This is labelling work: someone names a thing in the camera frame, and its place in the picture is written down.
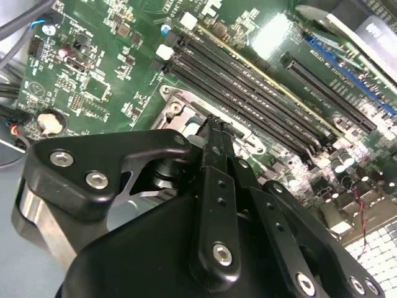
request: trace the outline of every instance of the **blue pcie slot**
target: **blue pcie slot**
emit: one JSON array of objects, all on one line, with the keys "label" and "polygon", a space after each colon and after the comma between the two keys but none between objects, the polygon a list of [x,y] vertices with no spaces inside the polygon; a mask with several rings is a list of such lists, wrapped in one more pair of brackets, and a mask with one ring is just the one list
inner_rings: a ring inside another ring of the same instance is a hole
[{"label": "blue pcie slot", "polygon": [[323,57],[327,58],[329,60],[329,62],[331,62],[331,64],[337,69],[339,70],[344,76],[346,76],[347,79],[351,80],[357,87],[359,87],[362,91],[364,91],[367,96],[369,96],[373,101],[375,101],[378,106],[382,107],[385,111],[387,111],[387,113],[391,114],[392,116],[396,116],[397,115],[397,111],[394,110],[391,106],[389,106],[388,104],[385,104],[383,102],[381,102],[381,100],[379,100],[379,98],[377,98],[377,96],[375,95],[375,93],[373,93],[371,90],[369,90],[368,87],[366,87],[363,82],[361,82],[358,78],[355,77],[355,75],[348,69],[344,68],[344,67],[340,67],[336,57],[330,53],[329,51],[325,50],[315,38],[306,36],[305,40],[313,47],[315,48],[317,51],[320,52],[320,54],[322,54]]}]

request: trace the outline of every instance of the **black metal arm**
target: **black metal arm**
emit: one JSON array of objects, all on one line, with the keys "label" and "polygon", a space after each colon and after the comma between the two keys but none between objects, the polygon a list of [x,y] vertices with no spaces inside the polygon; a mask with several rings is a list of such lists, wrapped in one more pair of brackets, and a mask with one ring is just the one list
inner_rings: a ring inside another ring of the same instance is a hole
[{"label": "black metal arm", "polygon": [[[385,296],[280,183],[260,189],[225,123],[210,116],[190,141],[152,130],[31,148],[12,220],[68,270],[58,297]],[[108,232],[112,205],[169,188]]]}]

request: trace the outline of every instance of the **red wire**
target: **red wire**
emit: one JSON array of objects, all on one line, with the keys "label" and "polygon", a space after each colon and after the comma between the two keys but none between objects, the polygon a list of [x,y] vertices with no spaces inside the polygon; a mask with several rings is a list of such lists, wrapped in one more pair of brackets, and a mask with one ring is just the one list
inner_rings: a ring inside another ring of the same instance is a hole
[{"label": "red wire", "polygon": [[16,125],[13,125],[11,127],[11,134],[12,135],[17,135],[18,134],[18,130],[17,130],[17,126]]},{"label": "red wire", "polygon": [[362,249],[361,254],[357,257],[357,259],[359,260],[367,251],[367,230],[365,228],[365,218],[364,218],[364,207],[365,206],[364,206],[364,201],[360,200],[359,191],[358,191],[357,187],[353,190],[353,192],[354,192],[355,198],[360,201],[361,227],[362,227],[362,233],[364,236],[364,247]]}]

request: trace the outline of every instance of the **silver screw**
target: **silver screw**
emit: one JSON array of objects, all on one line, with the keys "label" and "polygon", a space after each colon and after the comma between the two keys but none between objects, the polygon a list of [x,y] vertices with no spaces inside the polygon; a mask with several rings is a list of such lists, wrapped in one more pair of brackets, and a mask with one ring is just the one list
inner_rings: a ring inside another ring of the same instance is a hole
[{"label": "silver screw", "polygon": [[74,163],[74,158],[67,152],[57,151],[50,155],[50,161],[56,166],[66,168]]},{"label": "silver screw", "polygon": [[282,189],[281,186],[279,186],[278,184],[274,184],[274,189],[275,189],[277,192],[279,192],[279,193],[282,193],[282,192],[283,192],[283,189]]},{"label": "silver screw", "polygon": [[169,94],[170,92],[171,92],[171,91],[169,90],[168,87],[164,87],[164,88],[163,88],[163,93],[164,93],[165,95]]},{"label": "silver screw", "polygon": [[86,176],[86,182],[90,187],[103,189],[109,185],[109,180],[100,172],[91,172]]},{"label": "silver screw", "polygon": [[212,147],[212,151],[214,151],[217,155],[221,155],[222,154],[221,150],[217,146]]},{"label": "silver screw", "polygon": [[356,280],[356,278],[354,276],[350,277],[350,282],[353,285],[353,288],[361,295],[365,295],[365,289],[364,287],[361,285],[361,283]]},{"label": "silver screw", "polygon": [[182,110],[182,105],[176,101],[172,102],[168,108],[169,113],[172,115],[179,114],[181,110]]},{"label": "silver screw", "polygon": [[185,140],[184,140],[184,138],[182,138],[180,135],[176,135],[176,136],[174,137],[174,140],[175,140],[175,142],[177,142],[178,144],[185,145]]},{"label": "silver screw", "polygon": [[314,284],[312,283],[310,278],[308,278],[303,273],[297,274],[297,282],[303,292],[306,293],[306,295],[313,297],[316,294],[316,288],[314,287]]},{"label": "silver screw", "polygon": [[379,290],[368,278],[365,279],[365,283],[375,295],[379,295]]},{"label": "silver screw", "polygon": [[248,168],[248,164],[246,163],[245,160],[239,160],[238,162],[243,168]]},{"label": "silver screw", "polygon": [[224,246],[223,244],[215,244],[212,248],[213,257],[220,263],[222,266],[229,266],[233,257],[231,256],[231,252],[229,248]]}]

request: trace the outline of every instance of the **blue wire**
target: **blue wire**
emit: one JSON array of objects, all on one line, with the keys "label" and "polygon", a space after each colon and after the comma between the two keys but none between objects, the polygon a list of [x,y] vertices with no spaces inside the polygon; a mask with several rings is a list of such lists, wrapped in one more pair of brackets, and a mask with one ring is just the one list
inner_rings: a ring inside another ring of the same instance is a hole
[{"label": "blue wire", "polygon": [[44,22],[45,22],[45,19],[35,20],[34,22],[30,23],[30,28],[33,28],[33,26],[35,24],[41,24],[41,23],[44,23]]}]

